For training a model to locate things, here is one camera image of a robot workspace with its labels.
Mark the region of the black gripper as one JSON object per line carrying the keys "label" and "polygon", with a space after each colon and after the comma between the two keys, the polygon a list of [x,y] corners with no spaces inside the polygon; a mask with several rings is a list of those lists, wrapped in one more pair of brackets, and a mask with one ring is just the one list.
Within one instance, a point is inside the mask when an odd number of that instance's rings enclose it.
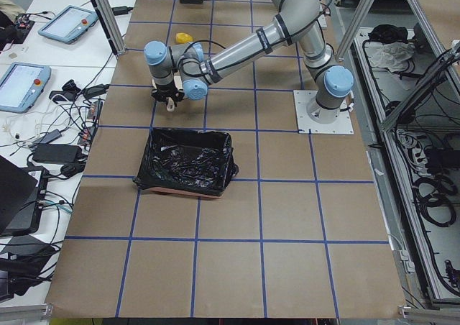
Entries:
{"label": "black gripper", "polygon": [[174,104],[177,104],[183,100],[184,95],[184,91],[175,86],[172,88],[153,88],[151,91],[151,96],[162,103],[167,103],[171,99]]}

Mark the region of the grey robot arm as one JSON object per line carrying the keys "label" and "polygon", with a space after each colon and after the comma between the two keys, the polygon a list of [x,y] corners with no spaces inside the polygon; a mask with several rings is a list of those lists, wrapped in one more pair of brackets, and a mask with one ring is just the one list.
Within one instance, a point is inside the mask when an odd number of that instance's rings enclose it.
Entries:
{"label": "grey robot arm", "polygon": [[323,112],[337,112],[354,85],[354,77],[334,60],[334,49],[325,41],[318,22],[324,13],[321,0],[271,1],[277,14],[268,25],[209,58],[200,40],[171,46],[148,42],[144,57],[155,86],[152,97],[172,105],[183,98],[203,99],[210,85],[282,46],[299,44],[304,64],[318,87],[314,118]]}

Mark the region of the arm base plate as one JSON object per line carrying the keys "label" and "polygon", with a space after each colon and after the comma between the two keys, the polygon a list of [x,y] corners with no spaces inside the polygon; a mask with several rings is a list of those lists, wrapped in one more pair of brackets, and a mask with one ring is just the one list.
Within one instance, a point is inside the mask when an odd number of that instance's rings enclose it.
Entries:
{"label": "arm base plate", "polygon": [[352,135],[354,129],[346,100],[338,109],[323,109],[316,103],[316,93],[313,90],[293,91],[298,133]]}

